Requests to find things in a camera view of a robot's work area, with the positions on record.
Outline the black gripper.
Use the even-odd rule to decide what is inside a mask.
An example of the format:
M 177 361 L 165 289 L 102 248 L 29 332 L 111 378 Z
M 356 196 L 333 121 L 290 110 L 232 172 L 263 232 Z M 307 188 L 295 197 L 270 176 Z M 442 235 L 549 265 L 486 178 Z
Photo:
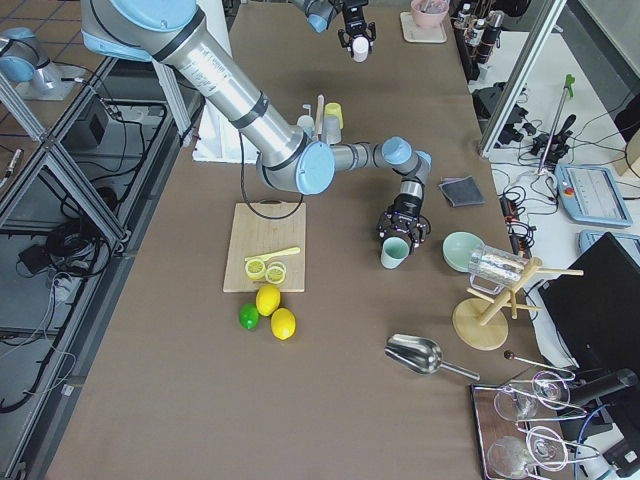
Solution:
M 364 7 L 368 0 L 344 0 L 340 1 L 340 12 L 343 15 L 344 27 L 338 30 L 338 39 L 343 49 L 350 48 L 350 41 L 359 36 L 368 40 L 368 51 L 372 52 L 376 40 L 376 24 L 367 22 L 364 16 Z
M 430 222 L 421 213 L 422 204 L 419 197 L 399 194 L 377 222 L 380 243 L 388 237 L 402 238 L 409 245 L 409 253 L 413 254 L 430 234 Z

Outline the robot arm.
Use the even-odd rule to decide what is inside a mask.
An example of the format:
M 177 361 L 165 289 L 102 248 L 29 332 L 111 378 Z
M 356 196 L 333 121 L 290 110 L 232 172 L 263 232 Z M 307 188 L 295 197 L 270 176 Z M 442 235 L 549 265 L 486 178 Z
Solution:
M 380 238 L 399 238 L 415 250 L 429 234 L 430 224 L 421 214 L 431 171 L 427 153 L 401 137 L 382 144 L 330 146 L 288 124 L 208 31 L 206 14 L 196 2 L 84 1 L 81 18 L 89 50 L 176 69 L 257 148 L 257 170 L 269 187 L 318 194 L 338 171 L 390 168 L 401 184 L 378 221 Z
M 302 0 L 292 1 L 304 13 L 308 24 L 316 33 L 326 31 L 331 22 L 339 15 L 344 20 L 344 27 L 337 31 L 341 47 L 356 62 L 363 62 L 372 52 L 376 40 L 376 25 L 367 22 L 364 7 L 367 0 L 325 1 Z

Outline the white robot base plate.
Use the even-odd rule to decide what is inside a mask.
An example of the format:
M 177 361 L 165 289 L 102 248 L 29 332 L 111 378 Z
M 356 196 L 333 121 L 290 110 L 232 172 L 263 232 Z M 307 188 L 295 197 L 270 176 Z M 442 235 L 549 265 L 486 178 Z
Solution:
M 206 101 L 192 154 L 196 162 L 241 163 L 241 145 L 246 164 L 255 164 L 258 150 L 209 101 Z

